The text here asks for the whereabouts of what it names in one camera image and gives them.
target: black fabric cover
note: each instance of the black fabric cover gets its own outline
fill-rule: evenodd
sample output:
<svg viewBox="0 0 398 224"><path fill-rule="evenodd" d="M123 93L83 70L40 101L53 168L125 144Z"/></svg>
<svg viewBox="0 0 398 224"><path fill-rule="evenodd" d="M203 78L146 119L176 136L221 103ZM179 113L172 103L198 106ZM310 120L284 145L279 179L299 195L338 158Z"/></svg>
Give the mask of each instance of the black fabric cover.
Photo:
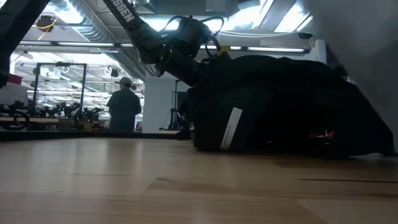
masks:
<svg viewBox="0 0 398 224"><path fill-rule="evenodd" d="M358 88L320 62L260 55L231 60L188 91L188 108L195 146L204 150L220 148L233 108L243 112L229 150L267 150L267 141L305 146L317 129L335 132L325 154L387 153L392 146L392 133Z"/></svg>

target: man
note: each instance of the man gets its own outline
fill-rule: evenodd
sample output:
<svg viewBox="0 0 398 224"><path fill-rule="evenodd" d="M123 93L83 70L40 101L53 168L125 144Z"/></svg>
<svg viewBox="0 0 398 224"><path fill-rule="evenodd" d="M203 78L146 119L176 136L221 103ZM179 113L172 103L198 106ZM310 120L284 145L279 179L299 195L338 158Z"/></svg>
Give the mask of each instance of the man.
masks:
<svg viewBox="0 0 398 224"><path fill-rule="evenodd" d="M120 90L112 94L106 105L111 113L109 130L115 133L130 133L134 130L136 115L141 113L139 97L131 90L131 80L123 77L120 82Z"/></svg>

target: floor board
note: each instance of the floor board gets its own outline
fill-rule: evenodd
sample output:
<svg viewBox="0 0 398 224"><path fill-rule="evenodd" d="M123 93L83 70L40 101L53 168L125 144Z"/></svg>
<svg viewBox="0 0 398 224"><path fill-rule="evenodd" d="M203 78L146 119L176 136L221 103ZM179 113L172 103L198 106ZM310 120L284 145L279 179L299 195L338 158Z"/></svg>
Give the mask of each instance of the floor board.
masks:
<svg viewBox="0 0 398 224"><path fill-rule="evenodd" d="M0 143L0 223L398 223L398 160L215 154L190 142Z"/></svg>

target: robotic arm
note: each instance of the robotic arm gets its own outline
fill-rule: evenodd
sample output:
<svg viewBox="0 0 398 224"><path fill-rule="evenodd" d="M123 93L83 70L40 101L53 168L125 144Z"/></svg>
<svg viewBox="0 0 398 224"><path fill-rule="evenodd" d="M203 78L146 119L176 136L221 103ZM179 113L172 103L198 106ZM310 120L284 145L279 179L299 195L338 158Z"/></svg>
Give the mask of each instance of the robotic arm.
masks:
<svg viewBox="0 0 398 224"><path fill-rule="evenodd" d="M206 80L206 67L194 58L201 45L207 46L210 40L218 50L221 47L215 39L217 33L212 35L203 22L210 19L223 21L222 17L198 21L192 17L175 16L167 24L174 19L181 19L177 30L157 32L139 17L128 0L104 0L104 3L128 33L141 61L155 64L158 76L169 72L190 86Z"/></svg>

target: overhead pipe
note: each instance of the overhead pipe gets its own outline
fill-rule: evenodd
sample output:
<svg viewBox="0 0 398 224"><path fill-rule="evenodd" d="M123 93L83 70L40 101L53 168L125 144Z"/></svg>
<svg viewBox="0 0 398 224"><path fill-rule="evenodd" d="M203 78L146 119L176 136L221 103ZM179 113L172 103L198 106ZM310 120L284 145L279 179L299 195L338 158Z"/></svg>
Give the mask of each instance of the overhead pipe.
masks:
<svg viewBox="0 0 398 224"><path fill-rule="evenodd" d="M52 6L58 12L67 12L70 10L70 6L74 7L84 19L81 24L74 24L72 27L88 41L106 43L118 42L85 1L51 0L49 6ZM121 67L134 78L144 80L146 72L154 75L152 71L146 69L146 67L139 62L139 57L135 50L121 49L117 54L106 54L117 60L121 64Z"/></svg>

